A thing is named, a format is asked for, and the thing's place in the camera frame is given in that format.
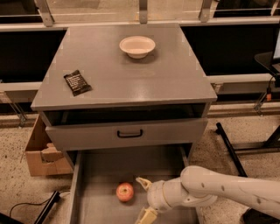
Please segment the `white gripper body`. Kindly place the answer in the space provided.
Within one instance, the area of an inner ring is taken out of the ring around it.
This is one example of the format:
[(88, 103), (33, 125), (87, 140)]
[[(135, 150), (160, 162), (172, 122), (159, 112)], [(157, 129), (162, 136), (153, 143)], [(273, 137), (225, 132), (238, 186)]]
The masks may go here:
[(160, 180), (150, 185), (147, 191), (149, 206), (158, 213), (165, 213), (171, 209), (164, 196), (164, 181)]

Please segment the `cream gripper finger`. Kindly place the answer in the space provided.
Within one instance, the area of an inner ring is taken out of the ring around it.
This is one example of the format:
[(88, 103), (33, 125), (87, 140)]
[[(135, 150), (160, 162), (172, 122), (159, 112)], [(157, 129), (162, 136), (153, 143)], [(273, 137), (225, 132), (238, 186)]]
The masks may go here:
[(158, 217), (158, 212), (152, 207), (143, 207), (138, 215), (136, 224), (153, 224)]
[(145, 191), (148, 191), (152, 185), (152, 183), (148, 179), (141, 177), (137, 177), (136, 182), (138, 182)]

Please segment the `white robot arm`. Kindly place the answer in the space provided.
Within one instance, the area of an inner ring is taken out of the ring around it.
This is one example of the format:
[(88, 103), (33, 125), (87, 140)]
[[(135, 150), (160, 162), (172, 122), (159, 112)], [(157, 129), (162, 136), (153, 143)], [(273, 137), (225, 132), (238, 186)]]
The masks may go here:
[(174, 207), (206, 207), (218, 197), (280, 219), (277, 181), (225, 175), (196, 165), (187, 166), (177, 178), (150, 182), (138, 177), (136, 181), (147, 192), (149, 206), (141, 210), (135, 224), (153, 224)]

